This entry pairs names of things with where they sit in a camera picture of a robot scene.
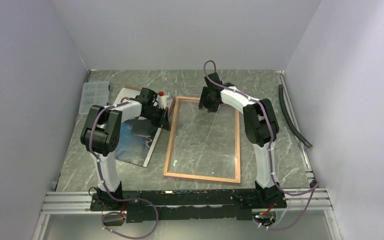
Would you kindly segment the landscape photo print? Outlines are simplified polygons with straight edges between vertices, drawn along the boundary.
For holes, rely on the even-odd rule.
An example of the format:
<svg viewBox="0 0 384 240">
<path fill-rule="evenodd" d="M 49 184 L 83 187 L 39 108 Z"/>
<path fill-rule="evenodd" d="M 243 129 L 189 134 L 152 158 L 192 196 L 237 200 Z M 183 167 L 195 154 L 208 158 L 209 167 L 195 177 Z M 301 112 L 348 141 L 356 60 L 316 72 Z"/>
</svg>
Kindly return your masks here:
<svg viewBox="0 0 384 240">
<path fill-rule="evenodd" d="M 123 94 L 121 90 L 114 104 L 121 103 L 126 97 L 121 96 Z M 150 120 L 143 117 L 124 121 L 121 124 L 120 140 L 114 153 L 115 159 L 147 168 L 161 132 L 161 128 L 153 126 Z"/>
</svg>

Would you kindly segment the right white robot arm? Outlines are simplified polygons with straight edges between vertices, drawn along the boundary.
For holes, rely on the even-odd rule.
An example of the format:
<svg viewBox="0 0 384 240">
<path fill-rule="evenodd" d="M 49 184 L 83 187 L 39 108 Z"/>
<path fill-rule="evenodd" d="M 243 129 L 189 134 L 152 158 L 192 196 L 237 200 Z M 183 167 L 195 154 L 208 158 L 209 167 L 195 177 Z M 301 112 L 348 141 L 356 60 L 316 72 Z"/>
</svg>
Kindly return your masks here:
<svg viewBox="0 0 384 240">
<path fill-rule="evenodd" d="M 217 112 L 219 105 L 233 107 L 243 115 L 244 130 L 247 139 L 255 151 L 257 176 L 255 202 L 262 208 L 273 203 L 275 197 L 281 196 L 279 183 L 275 177 L 273 151 L 279 124 L 273 105 L 267 98 L 257 99 L 238 90 L 231 83 L 223 83 L 219 75 L 213 72 L 204 77 L 198 108 L 206 108 L 209 113 Z"/>
</svg>

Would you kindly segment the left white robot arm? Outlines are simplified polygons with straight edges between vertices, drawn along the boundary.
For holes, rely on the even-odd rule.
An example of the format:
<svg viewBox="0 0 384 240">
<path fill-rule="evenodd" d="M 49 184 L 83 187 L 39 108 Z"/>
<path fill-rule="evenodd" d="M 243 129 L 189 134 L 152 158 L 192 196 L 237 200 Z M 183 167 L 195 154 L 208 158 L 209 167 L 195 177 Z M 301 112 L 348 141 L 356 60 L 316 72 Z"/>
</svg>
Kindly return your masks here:
<svg viewBox="0 0 384 240">
<path fill-rule="evenodd" d="M 110 105 L 90 107 L 80 135 L 80 142 L 91 155 L 98 177 L 97 195 L 110 210 L 124 201 L 122 181 L 116 171 L 115 151 L 123 145 L 130 131 L 122 132 L 125 122 L 137 120 L 157 130 L 170 130 L 169 110 L 174 102 L 169 93 L 143 87 L 136 95 L 124 94 Z"/>
</svg>

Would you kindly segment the clear plastic organizer box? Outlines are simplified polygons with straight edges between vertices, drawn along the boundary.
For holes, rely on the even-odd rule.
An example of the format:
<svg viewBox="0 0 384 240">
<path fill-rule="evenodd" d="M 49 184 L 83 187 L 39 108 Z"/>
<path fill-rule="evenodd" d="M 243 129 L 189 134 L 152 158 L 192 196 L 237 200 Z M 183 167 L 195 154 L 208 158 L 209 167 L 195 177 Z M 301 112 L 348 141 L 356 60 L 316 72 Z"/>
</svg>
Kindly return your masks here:
<svg viewBox="0 0 384 240">
<path fill-rule="evenodd" d="M 111 86 L 108 81 L 93 81 L 83 84 L 79 115 L 86 115 L 92 105 L 107 106 L 110 99 Z"/>
</svg>

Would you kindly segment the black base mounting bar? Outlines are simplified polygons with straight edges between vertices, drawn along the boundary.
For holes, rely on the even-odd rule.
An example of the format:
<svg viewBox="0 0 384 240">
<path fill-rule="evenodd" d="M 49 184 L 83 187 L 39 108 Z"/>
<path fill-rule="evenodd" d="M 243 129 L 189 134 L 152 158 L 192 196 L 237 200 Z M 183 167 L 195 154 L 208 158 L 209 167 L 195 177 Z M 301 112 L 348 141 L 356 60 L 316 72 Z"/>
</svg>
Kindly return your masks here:
<svg viewBox="0 0 384 240">
<path fill-rule="evenodd" d="M 285 195 L 264 199 L 256 188 L 200 190 L 123 191 L 124 202 L 91 197 L 90 210 L 109 212 L 125 210 L 128 223 L 144 221 L 224 219 L 249 220 L 254 213 L 287 207 Z"/>
</svg>

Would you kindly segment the aluminium rail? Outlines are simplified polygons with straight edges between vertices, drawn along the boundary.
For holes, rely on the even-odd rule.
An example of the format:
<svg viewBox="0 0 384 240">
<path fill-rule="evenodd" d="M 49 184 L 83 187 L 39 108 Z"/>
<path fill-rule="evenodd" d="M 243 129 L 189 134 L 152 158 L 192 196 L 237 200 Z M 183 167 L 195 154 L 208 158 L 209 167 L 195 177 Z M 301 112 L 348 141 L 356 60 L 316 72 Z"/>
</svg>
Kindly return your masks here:
<svg viewBox="0 0 384 240">
<path fill-rule="evenodd" d="M 308 202 L 310 194 L 302 196 L 287 196 L 288 211 L 301 211 Z M 91 211 L 92 197 L 86 191 L 48 192 L 42 203 L 40 213 L 51 214 L 98 214 Z M 333 206 L 326 189 L 316 190 L 307 207 L 308 211 L 332 211 Z"/>
</svg>

